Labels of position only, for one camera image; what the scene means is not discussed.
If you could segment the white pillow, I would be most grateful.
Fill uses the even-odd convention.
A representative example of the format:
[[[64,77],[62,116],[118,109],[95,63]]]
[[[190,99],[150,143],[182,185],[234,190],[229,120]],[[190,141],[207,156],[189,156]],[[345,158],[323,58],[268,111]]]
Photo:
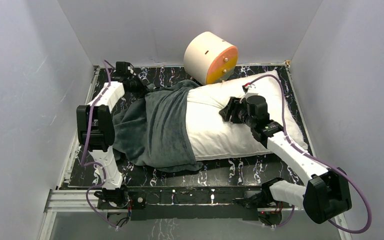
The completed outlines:
[[[269,150],[253,138],[248,126],[225,122],[219,114],[228,104],[230,97],[242,98],[245,94],[242,86],[254,79],[258,79],[254,83],[257,93],[268,103],[270,118],[281,123],[281,113],[284,112],[288,135],[297,145],[308,149],[291,111],[288,107],[282,108],[286,101],[282,100],[283,94],[276,77],[277,71],[272,70],[189,90],[185,125],[197,161],[269,154]]]

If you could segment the grey plush pillowcase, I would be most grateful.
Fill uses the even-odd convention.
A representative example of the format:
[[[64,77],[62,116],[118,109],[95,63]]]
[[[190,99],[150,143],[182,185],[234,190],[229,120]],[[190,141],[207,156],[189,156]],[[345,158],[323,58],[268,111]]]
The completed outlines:
[[[175,173],[199,171],[186,127],[187,97],[199,85],[189,79],[173,86],[146,87],[144,97],[115,114],[112,121],[116,160],[126,157],[136,166]]]

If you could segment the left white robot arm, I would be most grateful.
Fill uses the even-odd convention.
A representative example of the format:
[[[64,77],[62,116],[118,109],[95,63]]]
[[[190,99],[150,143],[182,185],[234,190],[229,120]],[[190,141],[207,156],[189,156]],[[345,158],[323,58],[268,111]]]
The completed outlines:
[[[125,93],[143,93],[147,88],[131,63],[118,61],[113,71],[109,70],[108,61],[103,63],[107,82],[89,103],[76,109],[77,136],[83,146],[80,165],[84,168],[93,166],[99,172],[101,184],[95,196],[110,201],[117,208],[124,208],[130,198],[123,191],[124,178],[113,153],[115,128],[112,110]]]

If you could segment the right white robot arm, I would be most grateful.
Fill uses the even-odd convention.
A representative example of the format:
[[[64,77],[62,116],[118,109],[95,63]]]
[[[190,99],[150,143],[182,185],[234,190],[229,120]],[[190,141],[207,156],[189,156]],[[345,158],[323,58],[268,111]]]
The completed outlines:
[[[248,126],[253,138],[292,168],[303,182],[297,185],[276,177],[263,183],[260,193],[236,199],[237,203],[246,206],[256,200],[268,207],[275,207],[279,202],[289,203],[304,209],[317,224],[352,208],[349,183],[343,171],[334,171],[312,160],[306,151],[288,140],[283,126],[270,118],[264,97],[231,97],[219,115],[224,122]]]

